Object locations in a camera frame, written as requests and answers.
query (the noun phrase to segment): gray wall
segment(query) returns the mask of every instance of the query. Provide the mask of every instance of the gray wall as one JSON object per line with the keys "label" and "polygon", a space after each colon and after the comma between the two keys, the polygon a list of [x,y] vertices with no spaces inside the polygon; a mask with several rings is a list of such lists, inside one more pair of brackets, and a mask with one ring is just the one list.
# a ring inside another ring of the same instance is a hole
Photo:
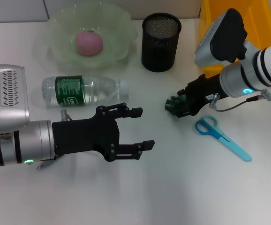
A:
{"label": "gray wall", "polygon": [[[47,21],[62,7],[83,0],[0,0],[1,22]],[[197,18],[201,0],[104,0],[129,11],[133,19],[143,19],[154,12],[168,12],[178,18]]]}

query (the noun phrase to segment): green bottle label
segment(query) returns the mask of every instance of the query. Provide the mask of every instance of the green bottle label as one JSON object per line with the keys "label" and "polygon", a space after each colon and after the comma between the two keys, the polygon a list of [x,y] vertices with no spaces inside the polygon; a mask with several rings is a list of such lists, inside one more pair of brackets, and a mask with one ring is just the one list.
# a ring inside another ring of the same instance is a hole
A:
{"label": "green bottle label", "polygon": [[84,105],[83,76],[57,76],[56,100],[60,105]]}

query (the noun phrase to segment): black mesh pencil holder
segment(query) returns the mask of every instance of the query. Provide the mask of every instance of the black mesh pencil holder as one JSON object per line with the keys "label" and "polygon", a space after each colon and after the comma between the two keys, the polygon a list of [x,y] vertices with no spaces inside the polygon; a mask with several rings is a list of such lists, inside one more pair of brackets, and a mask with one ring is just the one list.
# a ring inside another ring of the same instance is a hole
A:
{"label": "black mesh pencil holder", "polygon": [[153,72],[170,69],[175,60],[180,21],[168,13],[154,13],[143,21],[142,64]]}

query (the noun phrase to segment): plastic water bottle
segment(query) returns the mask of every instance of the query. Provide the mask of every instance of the plastic water bottle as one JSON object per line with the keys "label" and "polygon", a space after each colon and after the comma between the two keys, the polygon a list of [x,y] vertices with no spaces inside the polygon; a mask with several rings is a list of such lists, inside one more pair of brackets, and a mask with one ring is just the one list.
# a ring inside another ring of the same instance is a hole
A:
{"label": "plastic water bottle", "polygon": [[103,76],[53,76],[43,80],[48,106],[94,105],[128,100],[128,85]]}

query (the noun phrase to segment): scissor blade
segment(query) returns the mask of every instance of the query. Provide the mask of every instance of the scissor blade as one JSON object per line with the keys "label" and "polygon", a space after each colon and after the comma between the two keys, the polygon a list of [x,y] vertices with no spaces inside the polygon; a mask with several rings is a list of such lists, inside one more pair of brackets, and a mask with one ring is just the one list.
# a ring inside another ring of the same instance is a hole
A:
{"label": "scissor blade", "polygon": [[239,145],[237,145],[231,138],[223,134],[218,139],[222,144],[229,148],[233,153],[241,157],[244,161],[249,162],[252,158]]}

